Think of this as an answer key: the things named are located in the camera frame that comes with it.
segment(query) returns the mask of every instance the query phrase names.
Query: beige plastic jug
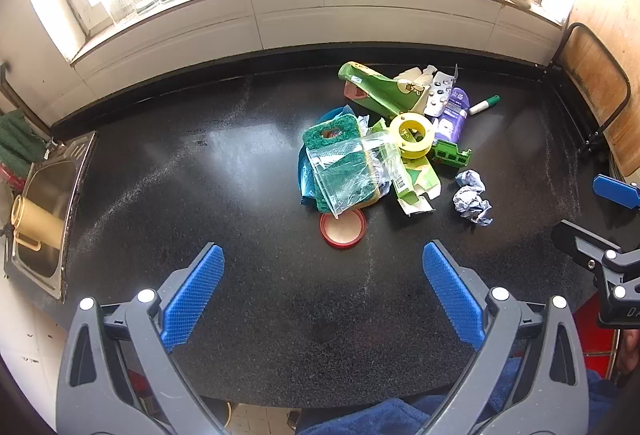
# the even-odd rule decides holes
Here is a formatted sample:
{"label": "beige plastic jug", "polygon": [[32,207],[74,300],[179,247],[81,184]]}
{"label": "beige plastic jug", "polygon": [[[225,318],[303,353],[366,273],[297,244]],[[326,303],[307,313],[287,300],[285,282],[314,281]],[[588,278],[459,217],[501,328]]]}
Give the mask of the beige plastic jug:
{"label": "beige plastic jug", "polygon": [[[11,210],[11,223],[14,226],[14,240],[29,249],[39,251],[42,243],[56,249],[60,249],[62,245],[65,222],[22,195],[15,197],[14,207]],[[31,243],[18,235],[25,235],[36,243]]]}

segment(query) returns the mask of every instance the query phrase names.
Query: purple package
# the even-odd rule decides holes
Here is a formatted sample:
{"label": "purple package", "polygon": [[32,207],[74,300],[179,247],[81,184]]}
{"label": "purple package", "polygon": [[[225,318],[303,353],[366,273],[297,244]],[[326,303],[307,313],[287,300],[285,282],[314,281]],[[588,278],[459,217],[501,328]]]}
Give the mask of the purple package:
{"label": "purple package", "polygon": [[434,142],[438,139],[458,143],[462,127],[465,126],[466,114],[469,110],[469,98],[462,88],[454,88],[442,115],[433,119],[436,129]]}

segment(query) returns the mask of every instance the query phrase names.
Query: sink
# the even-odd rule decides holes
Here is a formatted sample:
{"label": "sink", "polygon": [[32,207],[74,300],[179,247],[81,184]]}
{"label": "sink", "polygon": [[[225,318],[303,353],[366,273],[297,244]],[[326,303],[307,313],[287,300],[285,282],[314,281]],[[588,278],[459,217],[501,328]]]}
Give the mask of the sink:
{"label": "sink", "polygon": [[39,251],[13,242],[11,261],[39,287],[64,301],[65,260],[68,234],[76,211],[81,181],[95,132],[82,135],[59,147],[47,160],[33,163],[22,195],[65,222],[60,249],[42,244]]}

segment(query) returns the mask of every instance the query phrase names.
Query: yellow tape roll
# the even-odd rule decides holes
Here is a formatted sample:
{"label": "yellow tape roll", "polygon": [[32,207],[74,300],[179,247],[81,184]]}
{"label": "yellow tape roll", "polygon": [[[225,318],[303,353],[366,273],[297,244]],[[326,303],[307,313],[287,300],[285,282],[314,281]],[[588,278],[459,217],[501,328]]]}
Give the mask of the yellow tape roll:
{"label": "yellow tape roll", "polygon": [[[408,130],[415,130],[423,139],[418,142],[412,142],[403,137],[404,134],[410,134]],[[400,148],[400,155],[406,159],[419,159],[427,155],[431,149],[435,130],[429,120],[419,113],[401,113],[389,125],[389,131],[396,139],[396,144]]]}

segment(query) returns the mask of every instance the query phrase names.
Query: blue textured pad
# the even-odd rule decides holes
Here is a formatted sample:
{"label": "blue textured pad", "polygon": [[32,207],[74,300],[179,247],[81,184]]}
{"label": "blue textured pad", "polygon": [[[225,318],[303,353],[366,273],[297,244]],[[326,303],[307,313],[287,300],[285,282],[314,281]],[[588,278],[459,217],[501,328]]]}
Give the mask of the blue textured pad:
{"label": "blue textured pad", "polygon": [[635,187],[604,175],[598,175],[593,179],[593,192],[625,208],[633,209],[640,205],[640,196]]}
{"label": "blue textured pad", "polygon": [[479,350],[484,342],[482,309],[433,241],[424,246],[422,269],[460,341]]}
{"label": "blue textured pad", "polygon": [[167,352],[186,343],[225,270],[225,256],[214,245],[164,309],[160,339]]}

